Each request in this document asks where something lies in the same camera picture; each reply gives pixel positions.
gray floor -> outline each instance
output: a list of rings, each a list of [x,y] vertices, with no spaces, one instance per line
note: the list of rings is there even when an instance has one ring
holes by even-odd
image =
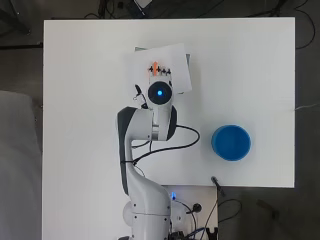
[[[42,41],[43,20],[51,17],[80,18],[96,12],[98,0],[31,0],[18,1],[21,18],[32,27],[32,34],[13,33],[0,38],[0,45],[26,44]],[[153,17],[194,18],[217,3],[214,1],[156,0],[151,9]],[[269,9],[276,1],[226,0],[206,17],[242,17]],[[294,12],[293,6],[303,0],[292,0],[283,9],[283,16],[296,17],[296,44],[307,42],[312,29],[307,18]],[[303,7],[314,19],[319,30],[320,1],[310,0]],[[125,16],[125,10],[117,10]],[[296,105],[320,102],[320,37],[306,49],[296,52]],[[42,50],[0,51],[0,89],[26,93],[37,103],[42,102]],[[38,111],[41,131],[41,111]],[[239,198],[243,212],[235,219],[222,223],[219,237],[222,240],[240,239],[320,239],[320,111],[319,108],[296,112],[296,187],[295,189],[226,188],[227,198]],[[262,199],[280,211],[278,221],[256,205]],[[236,209],[224,206],[219,209],[220,219]]]

paper sheet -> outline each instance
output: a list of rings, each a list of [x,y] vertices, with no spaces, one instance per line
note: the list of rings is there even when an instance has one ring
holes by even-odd
[[[191,91],[191,80],[184,44],[175,44],[161,48],[153,48],[134,52],[125,56],[126,78],[130,87],[130,94],[135,96],[134,85],[137,84],[142,92],[149,86],[148,69],[153,62],[159,66],[170,68],[172,74],[173,93]]]

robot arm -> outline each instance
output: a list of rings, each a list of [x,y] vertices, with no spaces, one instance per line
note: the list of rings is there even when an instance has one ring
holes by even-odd
[[[164,240],[169,232],[171,201],[167,191],[138,174],[131,162],[133,140],[168,140],[175,131],[171,74],[159,69],[154,66],[150,70],[149,109],[126,107],[117,116],[122,185],[131,199],[134,240]]]

blue led light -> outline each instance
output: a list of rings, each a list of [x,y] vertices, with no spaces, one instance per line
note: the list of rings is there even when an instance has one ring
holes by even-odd
[[[171,193],[171,199],[172,200],[176,200],[176,198],[177,198],[177,194],[175,192],[172,192]]]

blue bowl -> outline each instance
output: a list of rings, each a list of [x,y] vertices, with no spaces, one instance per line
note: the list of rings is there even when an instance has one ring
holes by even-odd
[[[218,128],[211,139],[213,150],[225,160],[238,161],[245,157],[251,146],[249,134],[236,125]]]

